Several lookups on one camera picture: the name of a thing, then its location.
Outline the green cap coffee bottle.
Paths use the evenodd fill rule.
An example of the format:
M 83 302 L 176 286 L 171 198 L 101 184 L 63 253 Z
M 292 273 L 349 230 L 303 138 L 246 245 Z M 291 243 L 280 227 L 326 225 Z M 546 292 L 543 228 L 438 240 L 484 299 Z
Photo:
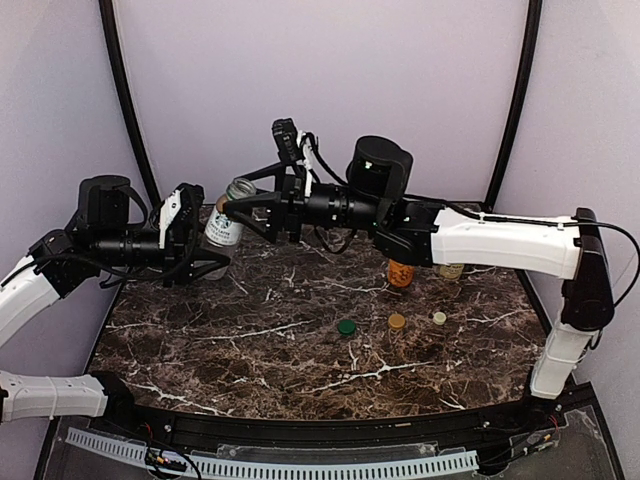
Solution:
M 233 179 L 225 192 L 218 198 L 206 222 L 201 240 L 201 248 L 232 259 L 242 238 L 244 226 L 232 220 L 223 212 L 228 201 L 255 195 L 255 185 L 244 177 Z

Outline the orange juice bottle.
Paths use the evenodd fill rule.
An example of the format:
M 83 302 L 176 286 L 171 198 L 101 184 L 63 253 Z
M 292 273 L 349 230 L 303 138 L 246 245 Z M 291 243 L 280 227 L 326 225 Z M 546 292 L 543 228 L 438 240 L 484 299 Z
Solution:
M 407 288 L 411 285 L 415 274 L 415 267 L 405 265 L 390 259 L 388 262 L 388 282 L 397 288 Z

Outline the green bottle cap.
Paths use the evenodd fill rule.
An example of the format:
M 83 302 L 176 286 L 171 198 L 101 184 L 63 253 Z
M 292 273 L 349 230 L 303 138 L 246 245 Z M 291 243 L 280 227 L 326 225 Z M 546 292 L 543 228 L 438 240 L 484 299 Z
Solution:
M 356 332 L 357 325 L 352 320 L 342 320 L 338 323 L 338 332 L 344 336 L 351 336 Z

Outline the orange bottle cap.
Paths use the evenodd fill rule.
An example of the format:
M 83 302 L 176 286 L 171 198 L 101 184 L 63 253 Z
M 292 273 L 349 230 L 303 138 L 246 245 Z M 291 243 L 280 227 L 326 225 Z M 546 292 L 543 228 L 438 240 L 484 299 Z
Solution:
M 388 317 L 388 325 L 390 329 L 402 330 L 406 327 L 406 318 L 398 313 L 391 314 Z

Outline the yellow tea bottle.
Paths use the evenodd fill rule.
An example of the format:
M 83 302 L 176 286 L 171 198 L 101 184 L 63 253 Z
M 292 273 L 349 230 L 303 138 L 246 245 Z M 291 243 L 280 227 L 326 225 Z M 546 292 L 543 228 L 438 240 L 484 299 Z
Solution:
M 442 278 L 456 281 L 462 276 L 464 269 L 464 264 L 440 265 L 438 272 Z

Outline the cream bottle cap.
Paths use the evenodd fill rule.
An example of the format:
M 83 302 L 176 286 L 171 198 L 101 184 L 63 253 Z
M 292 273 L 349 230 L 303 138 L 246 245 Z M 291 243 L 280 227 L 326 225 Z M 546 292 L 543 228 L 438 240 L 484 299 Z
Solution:
M 433 322 L 436 325 L 443 325 L 447 320 L 447 316 L 443 312 L 435 312 L 433 314 Z

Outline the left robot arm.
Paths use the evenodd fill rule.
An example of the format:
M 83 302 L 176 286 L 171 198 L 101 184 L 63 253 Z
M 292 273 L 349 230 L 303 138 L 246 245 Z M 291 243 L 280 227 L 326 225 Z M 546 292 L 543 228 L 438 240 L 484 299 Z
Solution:
M 226 267 L 228 256 L 199 246 L 204 191 L 180 184 L 153 210 L 129 178 L 100 175 L 79 185 L 68 224 L 36 241 L 1 282 L 1 341 L 86 280 L 106 273 L 124 282 L 187 285 Z M 81 376 L 1 374 L 1 419 L 127 416 L 135 399 L 111 372 Z

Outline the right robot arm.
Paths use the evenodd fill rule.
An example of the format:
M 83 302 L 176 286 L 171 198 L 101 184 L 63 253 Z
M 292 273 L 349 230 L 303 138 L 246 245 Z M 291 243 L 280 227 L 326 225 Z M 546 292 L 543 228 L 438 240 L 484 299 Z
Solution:
M 411 154 L 380 136 L 355 143 L 343 185 L 280 174 L 271 192 L 224 205 L 225 214 L 273 242 L 302 226 L 364 231 L 385 257 L 408 266 L 472 264 L 535 271 L 562 280 L 562 308 L 536 361 L 532 396 L 554 400 L 611 323 L 615 296 L 602 230 L 592 210 L 522 217 L 473 212 L 407 194 Z

